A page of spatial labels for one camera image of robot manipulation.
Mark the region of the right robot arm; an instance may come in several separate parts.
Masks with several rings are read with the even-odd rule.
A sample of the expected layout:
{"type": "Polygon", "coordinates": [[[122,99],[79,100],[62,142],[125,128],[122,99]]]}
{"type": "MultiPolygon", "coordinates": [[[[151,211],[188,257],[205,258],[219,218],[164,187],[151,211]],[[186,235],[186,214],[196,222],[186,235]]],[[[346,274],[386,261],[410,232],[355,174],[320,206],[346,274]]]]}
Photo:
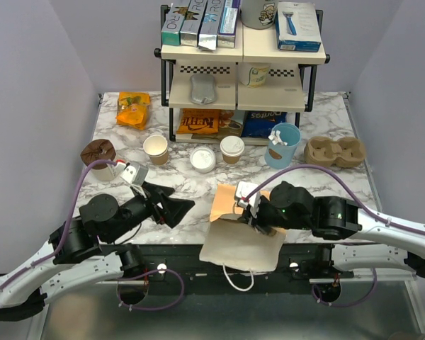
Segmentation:
{"type": "Polygon", "coordinates": [[[314,197],[284,181],[268,197],[253,183],[239,182],[234,194],[239,221],[262,234],[275,228],[307,230],[327,240],[307,272],[326,278],[358,268],[394,268],[425,278],[425,224],[390,217],[338,196],[314,197]]]}

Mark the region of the cardboard cup carrier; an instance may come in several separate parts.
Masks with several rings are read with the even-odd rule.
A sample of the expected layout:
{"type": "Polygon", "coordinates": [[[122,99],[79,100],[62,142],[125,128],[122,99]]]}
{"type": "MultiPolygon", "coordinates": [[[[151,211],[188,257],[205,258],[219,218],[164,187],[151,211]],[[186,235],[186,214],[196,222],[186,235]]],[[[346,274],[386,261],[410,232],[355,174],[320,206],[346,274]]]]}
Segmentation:
{"type": "Polygon", "coordinates": [[[316,136],[310,138],[304,148],[304,160],[307,164],[327,168],[354,168],[363,163],[365,158],[365,145],[355,137],[333,140],[316,136]]]}

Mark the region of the brown paper coffee cup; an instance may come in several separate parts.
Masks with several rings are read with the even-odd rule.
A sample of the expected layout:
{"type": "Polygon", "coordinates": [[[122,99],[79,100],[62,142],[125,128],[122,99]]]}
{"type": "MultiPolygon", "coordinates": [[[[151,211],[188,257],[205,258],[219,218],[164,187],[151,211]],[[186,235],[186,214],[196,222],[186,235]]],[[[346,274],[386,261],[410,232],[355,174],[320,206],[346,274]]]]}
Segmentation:
{"type": "Polygon", "coordinates": [[[241,154],[225,154],[222,153],[222,158],[227,164],[236,164],[240,160],[241,154]]]}

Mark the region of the brown paper bag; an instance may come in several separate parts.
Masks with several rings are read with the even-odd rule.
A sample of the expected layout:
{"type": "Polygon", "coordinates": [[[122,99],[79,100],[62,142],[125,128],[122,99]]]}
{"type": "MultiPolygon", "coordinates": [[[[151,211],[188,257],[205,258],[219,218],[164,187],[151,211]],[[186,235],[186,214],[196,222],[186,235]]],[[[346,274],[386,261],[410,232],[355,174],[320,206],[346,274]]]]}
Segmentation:
{"type": "Polygon", "coordinates": [[[223,183],[217,186],[210,226],[199,254],[200,261],[221,267],[228,283],[240,292],[253,288],[256,275],[275,271],[286,235],[280,228],[271,228],[270,233],[264,235],[238,221],[244,209],[236,205],[236,199],[246,196],[254,188],[255,184],[247,182],[238,186],[223,183]],[[250,277],[250,285],[246,288],[235,285],[227,272],[229,269],[250,277]]]}

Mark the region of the brown paper cups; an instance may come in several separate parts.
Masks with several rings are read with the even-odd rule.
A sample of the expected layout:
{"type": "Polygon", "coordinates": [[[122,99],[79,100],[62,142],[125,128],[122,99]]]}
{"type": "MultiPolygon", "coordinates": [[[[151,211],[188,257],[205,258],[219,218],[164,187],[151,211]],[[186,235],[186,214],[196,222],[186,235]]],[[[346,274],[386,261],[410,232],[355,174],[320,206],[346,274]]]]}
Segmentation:
{"type": "Polygon", "coordinates": [[[168,142],[162,135],[150,135],[143,143],[143,150],[154,165],[161,166],[168,161],[168,142]]]}

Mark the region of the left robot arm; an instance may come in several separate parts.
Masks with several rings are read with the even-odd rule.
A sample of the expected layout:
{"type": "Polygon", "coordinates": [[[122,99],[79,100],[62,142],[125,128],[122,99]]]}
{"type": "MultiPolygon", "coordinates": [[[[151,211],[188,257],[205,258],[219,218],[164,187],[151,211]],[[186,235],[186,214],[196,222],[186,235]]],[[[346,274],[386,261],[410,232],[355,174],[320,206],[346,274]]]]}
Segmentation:
{"type": "Polygon", "coordinates": [[[144,183],[143,192],[134,190],[122,205],[109,194],[94,196],[69,227],[55,230],[16,270],[0,274],[0,322],[31,318],[51,300],[85,285],[143,275],[148,265],[140,248],[117,240],[147,219],[177,226],[195,203],[173,193],[144,183]]]}

